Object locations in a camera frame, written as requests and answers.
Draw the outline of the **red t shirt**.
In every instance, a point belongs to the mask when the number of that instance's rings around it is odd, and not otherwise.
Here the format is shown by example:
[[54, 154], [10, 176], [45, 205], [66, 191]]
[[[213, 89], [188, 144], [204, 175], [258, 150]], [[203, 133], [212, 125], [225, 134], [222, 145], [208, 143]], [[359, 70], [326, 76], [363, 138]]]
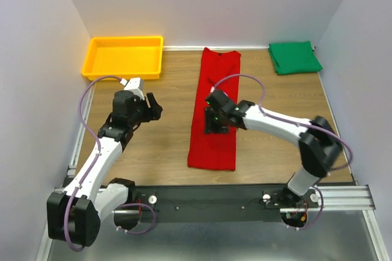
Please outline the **red t shirt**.
[[237, 51], [218, 53], [205, 48], [195, 97], [194, 114], [190, 132], [187, 165], [205, 170], [228, 170], [236, 168], [236, 129], [226, 134], [205, 134], [205, 108], [211, 87], [221, 79], [240, 73], [241, 54]]

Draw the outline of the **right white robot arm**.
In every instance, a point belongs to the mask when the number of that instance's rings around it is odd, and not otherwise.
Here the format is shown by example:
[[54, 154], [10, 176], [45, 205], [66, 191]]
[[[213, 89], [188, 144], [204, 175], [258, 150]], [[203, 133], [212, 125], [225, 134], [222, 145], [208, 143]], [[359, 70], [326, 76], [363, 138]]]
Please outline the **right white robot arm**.
[[235, 103], [220, 89], [212, 91], [206, 103], [206, 134], [224, 134], [229, 127], [235, 127], [265, 132], [299, 148], [301, 168], [278, 193], [277, 202], [281, 205], [298, 206], [309, 188], [332, 171], [342, 152], [339, 137], [321, 116], [313, 120], [294, 118], [247, 100]]

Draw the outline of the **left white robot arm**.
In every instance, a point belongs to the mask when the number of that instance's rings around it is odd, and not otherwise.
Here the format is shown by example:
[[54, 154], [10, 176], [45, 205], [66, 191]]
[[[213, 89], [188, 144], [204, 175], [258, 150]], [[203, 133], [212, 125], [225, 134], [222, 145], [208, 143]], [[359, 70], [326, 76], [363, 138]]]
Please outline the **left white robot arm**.
[[101, 184], [114, 162], [122, 155], [134, 132], [143, 123], [157, 121], [162, 107], [153, 93], [136, 89], [115, 93], [112, 112], [93, 136], [95, 145], [82, 169], [61, 193], [53, 192], [47, 200], [48, 236], [65, 241], [80, 252], [91, 246], [101, 222], [115, 209], [153, 208], [136, 200], [135, 183], [116, 178], [103, 192]]

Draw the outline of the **yellow plastic tray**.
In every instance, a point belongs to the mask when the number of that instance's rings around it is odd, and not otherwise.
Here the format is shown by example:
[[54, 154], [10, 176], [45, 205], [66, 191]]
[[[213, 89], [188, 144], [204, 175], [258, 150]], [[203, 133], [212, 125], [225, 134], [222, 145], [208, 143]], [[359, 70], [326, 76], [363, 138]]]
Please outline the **yellow plastic tray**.
[[93, 37], [81, 74], [91, 81], [105, 75], [158, 80], [163, 44], [162, 36]]

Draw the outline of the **folded green t shirt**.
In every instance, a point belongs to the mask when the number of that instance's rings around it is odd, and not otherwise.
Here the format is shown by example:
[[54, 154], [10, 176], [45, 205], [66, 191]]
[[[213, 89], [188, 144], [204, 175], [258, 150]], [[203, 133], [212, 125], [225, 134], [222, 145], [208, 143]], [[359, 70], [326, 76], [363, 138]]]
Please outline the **folded green t shirt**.
[[268, 52], [278, 75], [317, 73], [323, 69], [310, 41], [271, 43]]

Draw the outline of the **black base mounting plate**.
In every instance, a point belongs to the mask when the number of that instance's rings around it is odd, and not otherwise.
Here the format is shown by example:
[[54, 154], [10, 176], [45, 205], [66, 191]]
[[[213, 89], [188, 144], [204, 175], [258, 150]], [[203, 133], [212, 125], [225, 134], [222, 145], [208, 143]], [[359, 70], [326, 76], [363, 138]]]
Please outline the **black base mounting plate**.
[[133, 201], [114, 223], [126, 230], [146, 229], [150, 223], [284, 221], [304, 227], [307, 212], [318, 207], [313, 189], [304, 196], [284, 195], [284, 184], [221, 184], [138, 186]]

